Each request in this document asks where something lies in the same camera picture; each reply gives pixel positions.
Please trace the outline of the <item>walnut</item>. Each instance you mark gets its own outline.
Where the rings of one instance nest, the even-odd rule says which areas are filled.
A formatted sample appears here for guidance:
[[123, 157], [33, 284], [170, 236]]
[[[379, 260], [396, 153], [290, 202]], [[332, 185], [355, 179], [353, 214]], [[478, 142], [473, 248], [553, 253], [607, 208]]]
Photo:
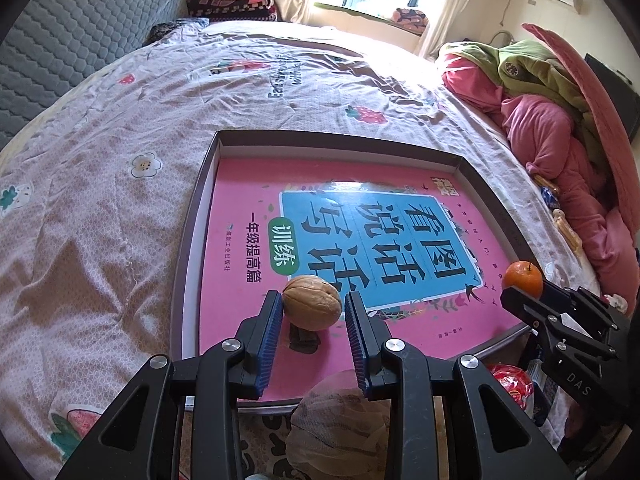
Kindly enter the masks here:
[[282, 292], [284, 314], [291, 324], [308, 332], [322, 332], [342, 314], [337, 289], [315, 275], [296, 276]]

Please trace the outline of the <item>red toy egg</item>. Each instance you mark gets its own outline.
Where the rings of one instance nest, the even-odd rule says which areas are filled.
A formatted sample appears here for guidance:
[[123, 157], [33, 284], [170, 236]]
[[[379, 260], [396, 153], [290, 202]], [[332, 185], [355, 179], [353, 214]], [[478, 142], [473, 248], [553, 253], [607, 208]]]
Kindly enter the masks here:
[[534, 409], [534, 382], [525, 370], [511, 364], [491, 364], [488, 370], [502, 388], [512, 396], [512, 399], [529, 416]]

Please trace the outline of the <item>beige mesh drawstring pouch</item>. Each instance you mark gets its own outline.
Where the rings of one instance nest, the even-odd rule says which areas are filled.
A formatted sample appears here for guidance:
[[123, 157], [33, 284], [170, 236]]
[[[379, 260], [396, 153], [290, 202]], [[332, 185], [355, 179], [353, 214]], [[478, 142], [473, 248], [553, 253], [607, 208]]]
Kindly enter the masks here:
[[299, 402], [286, 437], [286, 458], [311, 479], [382, 479], [390, 401], [369, 401], [353, 370], [336, 373]]

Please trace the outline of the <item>orange tangerine with stem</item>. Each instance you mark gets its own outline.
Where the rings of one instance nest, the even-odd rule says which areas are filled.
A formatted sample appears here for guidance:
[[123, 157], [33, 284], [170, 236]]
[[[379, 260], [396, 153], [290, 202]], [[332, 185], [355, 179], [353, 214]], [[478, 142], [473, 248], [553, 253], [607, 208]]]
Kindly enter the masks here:
[[502, 288], [516, 287], [529, 296], [539, 299], [544, 291], [544, 276], [529, 261], [511, 263], [503, 274]]

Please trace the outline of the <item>blue snack packet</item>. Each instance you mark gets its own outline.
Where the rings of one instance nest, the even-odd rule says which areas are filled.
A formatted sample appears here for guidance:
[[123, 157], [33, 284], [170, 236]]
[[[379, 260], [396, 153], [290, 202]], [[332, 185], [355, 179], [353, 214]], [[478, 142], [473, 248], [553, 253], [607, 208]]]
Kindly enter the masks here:
[[542, 370], [541, 359], [529, 361], [526, 374], [533, 384], [533, 393], [526, 402], [526, 413], [537, 427], [547, 420], [558, 393], [558, 385]]

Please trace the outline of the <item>pink and blue book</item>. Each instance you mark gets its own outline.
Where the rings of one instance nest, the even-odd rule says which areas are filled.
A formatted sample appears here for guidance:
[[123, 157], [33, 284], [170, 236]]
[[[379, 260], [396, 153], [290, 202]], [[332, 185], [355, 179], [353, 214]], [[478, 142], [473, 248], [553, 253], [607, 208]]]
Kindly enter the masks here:
[[392, 334], [448, 359], [506, 338], [514, 253], [459, 171], [294, 158], [221, 159], [198, 348], [235, 334], [267, 292], [315, 275], [359, 292]]

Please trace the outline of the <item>yellow snack packet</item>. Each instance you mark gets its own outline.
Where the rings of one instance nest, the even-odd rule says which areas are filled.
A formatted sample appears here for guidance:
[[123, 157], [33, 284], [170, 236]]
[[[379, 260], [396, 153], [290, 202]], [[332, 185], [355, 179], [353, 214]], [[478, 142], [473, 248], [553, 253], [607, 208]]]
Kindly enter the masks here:
[[567, 245], [570, 246], [570, 249], [573, 252], [580, 252], [582, 250], [582, 239], [570, 226], [564, 212], [561, 209], [555, 209], [552, 211], [552, 218], [556, 228], [567, 242]]

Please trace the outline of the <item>small blue candy wrapper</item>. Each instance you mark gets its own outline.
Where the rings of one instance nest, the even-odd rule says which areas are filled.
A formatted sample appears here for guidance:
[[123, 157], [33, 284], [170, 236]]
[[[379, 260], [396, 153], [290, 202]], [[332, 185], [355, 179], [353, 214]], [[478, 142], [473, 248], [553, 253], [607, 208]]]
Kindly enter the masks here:
[[554, 211], [555, 209], [560, 209], [561, 208], [558, 199], [556, 198], [554, 193], [550, 190], [550, 188], [547, 188], [546, 186], [543, 186], [540, 189], [540, 194], [541, 194], [542, 200], [544, 201], [544, 204], [551, 211]]

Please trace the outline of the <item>dark cardboard box tray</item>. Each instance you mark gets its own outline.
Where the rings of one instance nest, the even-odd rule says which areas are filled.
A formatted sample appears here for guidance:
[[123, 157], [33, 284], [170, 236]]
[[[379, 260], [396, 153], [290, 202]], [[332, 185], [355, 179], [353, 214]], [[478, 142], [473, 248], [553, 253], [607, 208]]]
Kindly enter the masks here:
[[316, 276], [429, 356], [489, 356], [526, 333], [500, 304], [533, 252], [469, 159], [300, 131], [216, 133], [190, 200], [169, 354], [233, 336], [268, 292]]

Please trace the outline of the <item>pink strawberry print bedsheet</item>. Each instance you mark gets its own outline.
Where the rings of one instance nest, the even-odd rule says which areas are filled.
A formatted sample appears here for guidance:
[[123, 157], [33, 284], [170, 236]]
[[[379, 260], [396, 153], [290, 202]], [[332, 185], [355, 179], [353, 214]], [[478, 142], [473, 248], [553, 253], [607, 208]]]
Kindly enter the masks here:
[[544, 272], [598, 290], [498, 128], [432, 63], [329, 27], [183, 26], [99, 70], [1, 154], [1, 430], [36, 479], [169, 344], [178, 246], [219, 130], [317, 131], [465, 157]]

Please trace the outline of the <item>black television screen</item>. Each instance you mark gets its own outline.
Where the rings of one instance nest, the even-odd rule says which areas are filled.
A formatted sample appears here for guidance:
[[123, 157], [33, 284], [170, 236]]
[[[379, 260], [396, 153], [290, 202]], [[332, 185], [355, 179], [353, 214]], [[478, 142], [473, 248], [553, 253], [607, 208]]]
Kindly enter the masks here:
[[631, 81], [619, 70], [612, 70], [597, 58], [587, 53], [585, 61], [596, 74], [606, 93], [612, 100], [622, 121], [628, 140], [634, 142], [639, 132], [640, 96]]

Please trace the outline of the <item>green blanket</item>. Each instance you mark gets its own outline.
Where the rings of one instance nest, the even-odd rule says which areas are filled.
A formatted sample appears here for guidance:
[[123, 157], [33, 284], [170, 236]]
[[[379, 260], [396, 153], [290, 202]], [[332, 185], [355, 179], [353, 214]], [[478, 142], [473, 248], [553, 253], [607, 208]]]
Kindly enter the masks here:
[[448, 72], [455, 62], [468, 62], [507, 96], [536, 94], [559, 105], [576, 120], [591, 162], [608, 164], [592, 114], [578, 85], [543, 43], [521, 40], [497, 48], [477, 41], [448, 42], [439, 51]]

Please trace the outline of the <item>patterned cushion on windowsill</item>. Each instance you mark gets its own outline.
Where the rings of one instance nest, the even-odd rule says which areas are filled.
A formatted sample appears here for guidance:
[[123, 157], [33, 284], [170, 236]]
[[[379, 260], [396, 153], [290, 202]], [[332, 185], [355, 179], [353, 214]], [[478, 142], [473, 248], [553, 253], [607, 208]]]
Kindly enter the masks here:
[[397, 8], [392, 14], [392, 21], [406, 32], [422, 35], [428, 27], [428, 18], [418, 8]]

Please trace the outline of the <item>dark cloth near headboard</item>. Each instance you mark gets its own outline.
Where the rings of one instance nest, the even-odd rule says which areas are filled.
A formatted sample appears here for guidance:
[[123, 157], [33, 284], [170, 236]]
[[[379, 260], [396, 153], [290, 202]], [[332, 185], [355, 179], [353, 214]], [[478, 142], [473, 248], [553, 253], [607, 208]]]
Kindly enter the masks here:
[[209, 23], [208, 18], [177, 18], [171, 22], [155, 24], [151, 27], [148, 36], [146, 36], [144, 45], [154, 44], [154, 42], [162, 40], [167, 35], [184, 26], [202, 29], [208, 26]]

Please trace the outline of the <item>grey quilted headboard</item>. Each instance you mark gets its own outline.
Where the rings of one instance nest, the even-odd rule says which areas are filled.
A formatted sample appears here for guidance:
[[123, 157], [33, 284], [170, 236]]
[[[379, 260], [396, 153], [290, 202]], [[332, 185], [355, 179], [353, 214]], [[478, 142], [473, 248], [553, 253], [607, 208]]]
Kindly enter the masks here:
[[1, 43], [1, 142], [184, 16], [186, 0], [30, 0]]

